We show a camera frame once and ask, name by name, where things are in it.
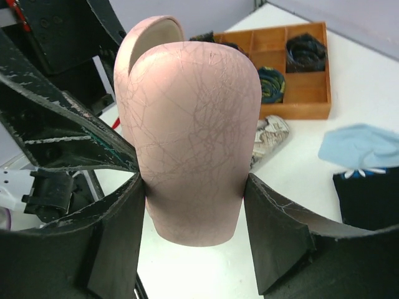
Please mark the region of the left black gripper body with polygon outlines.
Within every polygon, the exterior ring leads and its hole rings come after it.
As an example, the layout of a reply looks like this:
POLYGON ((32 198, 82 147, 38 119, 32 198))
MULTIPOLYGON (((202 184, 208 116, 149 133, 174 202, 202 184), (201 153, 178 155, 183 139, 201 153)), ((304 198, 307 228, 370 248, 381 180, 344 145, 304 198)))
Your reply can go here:
POLYGON ((94 57, 113 83, 119 47, 87 1, 1 1, 1 29, 51 83, 95 115, 113 103, 94 57))

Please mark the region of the pink glasses case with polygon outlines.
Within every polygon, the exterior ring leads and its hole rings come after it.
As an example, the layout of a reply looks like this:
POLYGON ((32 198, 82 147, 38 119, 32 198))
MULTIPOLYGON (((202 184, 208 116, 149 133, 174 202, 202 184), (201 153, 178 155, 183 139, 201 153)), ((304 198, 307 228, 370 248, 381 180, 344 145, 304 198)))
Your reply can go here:
POLYGON ((123 38, 113 80, 158 234, 193 247, 228 241, 261 107, 254 64, 234 46, 185 40, 174 17, 153 16, 123 38))

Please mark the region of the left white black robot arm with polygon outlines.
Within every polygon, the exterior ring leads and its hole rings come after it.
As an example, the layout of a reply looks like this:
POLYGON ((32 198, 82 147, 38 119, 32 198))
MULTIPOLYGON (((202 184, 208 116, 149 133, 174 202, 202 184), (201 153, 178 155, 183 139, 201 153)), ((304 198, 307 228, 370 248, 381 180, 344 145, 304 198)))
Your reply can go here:
POLYGON ((100 121, 114 103, 95 65, 113 79, 125 31, 108 1, 2 1, 1 123, 35 170, 16 187, 17 209, 50 222, 74 203, 73 173, 137 170, 134 150, 100 121))

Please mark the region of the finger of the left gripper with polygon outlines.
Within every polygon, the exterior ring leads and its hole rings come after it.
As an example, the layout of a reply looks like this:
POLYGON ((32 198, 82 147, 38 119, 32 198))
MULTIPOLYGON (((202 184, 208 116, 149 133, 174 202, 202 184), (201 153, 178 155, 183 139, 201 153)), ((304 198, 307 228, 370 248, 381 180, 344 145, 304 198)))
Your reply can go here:
POLYGON ((138 171, 135 148, 38 71, 1 34, 1 123, 28 160, 49 171, 138 171))
POLYGON ((126 36, 125 29, 121 25, 109 0, 87 0, 95 17, 99 21, 106 35, 119 47, 126 36))

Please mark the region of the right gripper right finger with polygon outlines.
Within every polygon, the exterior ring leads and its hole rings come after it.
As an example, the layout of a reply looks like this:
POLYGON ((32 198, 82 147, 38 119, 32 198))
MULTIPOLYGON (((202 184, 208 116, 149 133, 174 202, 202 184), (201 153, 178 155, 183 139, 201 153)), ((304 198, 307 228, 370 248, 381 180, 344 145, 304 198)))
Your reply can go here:
POLYGON ((398 226, 365 230, 318 215, 250 174, 244 209, 264 298, 397 298, 398 226))

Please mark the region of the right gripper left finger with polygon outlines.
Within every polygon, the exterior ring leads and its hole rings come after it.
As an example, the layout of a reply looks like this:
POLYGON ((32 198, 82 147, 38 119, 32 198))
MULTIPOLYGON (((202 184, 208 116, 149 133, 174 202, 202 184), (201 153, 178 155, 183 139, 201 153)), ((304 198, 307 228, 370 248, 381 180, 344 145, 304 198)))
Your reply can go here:
POLYGON ((2 298, 145 298, 141 176, 40 229, 1 231, 2 298))

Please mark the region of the marble pattern glasses case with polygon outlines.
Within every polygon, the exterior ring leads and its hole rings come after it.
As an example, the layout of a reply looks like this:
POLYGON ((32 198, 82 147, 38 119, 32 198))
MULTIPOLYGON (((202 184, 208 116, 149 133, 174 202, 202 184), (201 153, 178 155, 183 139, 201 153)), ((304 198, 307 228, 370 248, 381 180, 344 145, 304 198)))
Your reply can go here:
POLYGON ((250 168, 266 160, 288 139, 288 124, 277 115, 269 115, 259 120, 256 128, 250 168))

